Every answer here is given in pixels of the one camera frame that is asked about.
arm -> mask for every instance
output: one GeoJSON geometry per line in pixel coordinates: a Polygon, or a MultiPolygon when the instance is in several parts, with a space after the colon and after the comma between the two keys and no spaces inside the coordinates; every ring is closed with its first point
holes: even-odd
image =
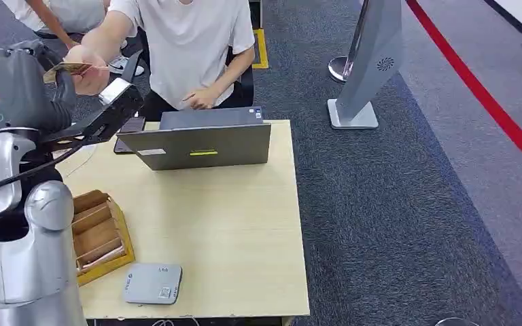
{"type": "Polygon", "coordinates": [[[121,43],[127,38],[133,23],[127,15],[118,11],[110,11],[101,25],[87,33],[81,44],[110,62],[119,55],[121,43]]]}
{"type": "Polygon", "coordinates": [[[247,68],[253,64],[253,61],[255,61],[255,50],[253,47],[237,54],[231,60],[225,73],[211,86],[217,97],[221,96],[229,86],[233,85],[247,68]]]}
{"type": "Polygon", "coordinates": [[[70,49],[76,42],[74,42],[65,32],[57,17],[53,14],[51,9],[43,3],[43,0],[26,0],[29,7],[41,18],[43,23],[55,34],[57,37],[70,49]]]}
{"type": "Polygon", "coordinates": [[[225,92],[229,86],[233,85],[240,76],[249,68],[255,60],[255,50],[253,47],[237,54],[227,70],[213,85],[202,90],[194,90],[187,94],[183,101],[187,101],[193,109],[211,109],[215,105],[215,101],[225,92]]]}
{"type": "Polygon", "coordinates": [[[87,33],[81,45],[69,50],[66,62],[90,63],[89,68],[81,75],[73,76],[73,83],[78,94],[96,95],[109,83],[110,62],[119,54],[119,47],[128,36],[133,23],[122,12],[109,11],[99,27],[87,33]]]}

yellow label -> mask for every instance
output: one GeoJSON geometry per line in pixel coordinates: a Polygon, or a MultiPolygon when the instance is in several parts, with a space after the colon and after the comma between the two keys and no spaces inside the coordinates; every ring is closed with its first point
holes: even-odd
{"type": "Polygon", "coordinates": [[[200,151],[198,153],[189,153],[190,156],[217,155],[217,151],[200,151]]]}

silver stand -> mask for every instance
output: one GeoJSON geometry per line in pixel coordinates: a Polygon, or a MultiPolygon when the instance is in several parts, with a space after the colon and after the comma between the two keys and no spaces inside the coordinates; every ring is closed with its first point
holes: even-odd
{"type": "Polygon", "coordinates": [[[452,318],[443,319],[439,323],[435,324],[435,326],[479,326],[479,325],[477,325],[476,323],[467,321],[465,319],[452,317],[452,318]]]}
{"type": "Polygon", "coordinates": [[[329,62],[332,78],[345,83],[339,97],[327,102],[332,127],[377,128],[371,99],[401,62],[401,1],[364,0],[349,56],[329,62]]]}
{"type": "Polygon", "coordinates": [[[331,74],[331,78],[333,78],[333,80],[338,83],[345,84],[351,72],[351,68],[353,68],[355,51],[357,50],[359,37],[363,32],[363,23],[365,21],[365,13],[367,12],[368,6],[369,0],[364,0],[363,6],[361,7],[359,20],[357,21],[357,28],[355,29],[355,34],[353,35],[353,41],[351,42],[351,47],[349,48],[349,55],[338,56],[329,62],[329,74],[331,74]]]}

card reader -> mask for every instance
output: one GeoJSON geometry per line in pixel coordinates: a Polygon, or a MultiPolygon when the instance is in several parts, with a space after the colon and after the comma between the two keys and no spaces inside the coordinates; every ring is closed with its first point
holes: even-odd
{"type": "Polygon", "coordinates": [[[181,276],[180,265],[133,264],[127,273],[123,298],[131,304],[174,304],[181,276]]]}

gray carpet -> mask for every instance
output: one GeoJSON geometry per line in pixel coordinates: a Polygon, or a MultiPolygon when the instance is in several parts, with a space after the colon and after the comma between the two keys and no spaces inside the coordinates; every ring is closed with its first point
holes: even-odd
{"type": "MultiPolygon", "coordinates": [[[[484,1],[419,0],[522,128],[522,34],[484,1]],[[459,24],[459,17],[464,23],[459,24]]],[[[409,9],[401,73],[522,288],[522,152],[467,89],[409,9]]]]}
{"type": "MultiPolygon", "coordinates": [[[[374,100],[379,129],[329,126],[326,63],[347,51],[352,3],[265,1],[256,102],[292,120],[311,305],[296,325],[522,325],[522,291],[401,76],[374,100]]],[[[2,10],[0,35],[20,29],[2,10]]]]}

